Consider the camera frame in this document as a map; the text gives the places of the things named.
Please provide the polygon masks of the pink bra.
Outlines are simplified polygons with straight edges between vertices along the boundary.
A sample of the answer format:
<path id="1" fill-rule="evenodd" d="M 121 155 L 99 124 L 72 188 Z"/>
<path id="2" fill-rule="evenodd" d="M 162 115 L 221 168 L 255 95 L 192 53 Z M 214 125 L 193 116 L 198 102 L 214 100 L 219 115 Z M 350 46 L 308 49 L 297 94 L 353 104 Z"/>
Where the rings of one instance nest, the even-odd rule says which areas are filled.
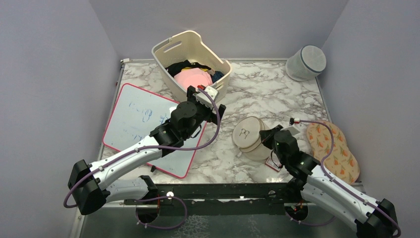
<path id="1" fill-rule="evenodd" d="M 213 84 L 210 74 L 202 70 L 187 70 L 180 72 L 174 77 L 174 80 L 183 88 L 198 85 L 210 86 Z"/>

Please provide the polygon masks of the yellow black bra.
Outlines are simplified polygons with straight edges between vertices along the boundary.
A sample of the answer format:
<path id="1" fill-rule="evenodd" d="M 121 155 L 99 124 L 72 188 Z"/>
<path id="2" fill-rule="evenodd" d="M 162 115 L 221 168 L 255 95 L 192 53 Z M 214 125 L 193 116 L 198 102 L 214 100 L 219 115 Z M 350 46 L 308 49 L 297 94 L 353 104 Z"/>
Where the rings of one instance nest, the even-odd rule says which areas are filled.
<path id="1" fill-rule="evenodd" d="M 187 71 L 187 70 L 201 70 L 201 68 L 197 68 L 197 67 L 195 67 L 195 68 L 193 68 L 193 67 L 185 67 L 185 68 L 183 68 L 183 69 L 181 69 L 181 72 L 183 72 L 183 71 Z"/>

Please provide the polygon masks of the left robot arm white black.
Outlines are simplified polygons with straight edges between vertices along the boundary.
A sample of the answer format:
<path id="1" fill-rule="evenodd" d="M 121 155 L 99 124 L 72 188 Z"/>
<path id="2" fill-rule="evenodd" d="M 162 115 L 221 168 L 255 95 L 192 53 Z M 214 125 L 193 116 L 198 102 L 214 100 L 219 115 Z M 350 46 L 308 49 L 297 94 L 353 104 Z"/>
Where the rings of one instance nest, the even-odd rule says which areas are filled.
<path id="1" fill-rule="evenodd" d="M 179 103 L 170 118 L 148 136 L 106 159 L 90 164 L 85 160 L 75 163 L 63 206 L 77 207 L 82 215 L 89 215 L 105 204 L 119 200 L 140 199 L 143 203 L 151 203 L 158 189 L 149 176 L 132 180 L 121 180 L 121 177 L 175 151 L 196 151 L 209 146 L 215 136 L 207 143 L 191 148 L 184 147 L 184 142 L 195 137 L 204 121 L 214 123 L 217 126 L 215 134 L 218 134 L 226 107 L 216 105 L 217 96 L 218 91 L 211 86 L 189 86 L 187 100 Z"/>

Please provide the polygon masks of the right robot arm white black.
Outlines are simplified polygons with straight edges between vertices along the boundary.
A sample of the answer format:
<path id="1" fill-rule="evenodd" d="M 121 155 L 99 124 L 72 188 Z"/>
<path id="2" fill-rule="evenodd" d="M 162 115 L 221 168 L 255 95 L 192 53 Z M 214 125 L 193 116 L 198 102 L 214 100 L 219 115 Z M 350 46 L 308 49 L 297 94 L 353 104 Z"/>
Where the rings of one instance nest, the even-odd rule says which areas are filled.
<path id="1" fill-rule="evenodd" d="M 392 202 L 378 201 L 334 175 L 313 156 L 299 149 L 290 131 L 278 125 L 259 132 L 261 143 L 273 151 L 293 177 L 286 196 L 317 205 L 350 227 L 359 238 L 398 238 L 401 229 Z"/>

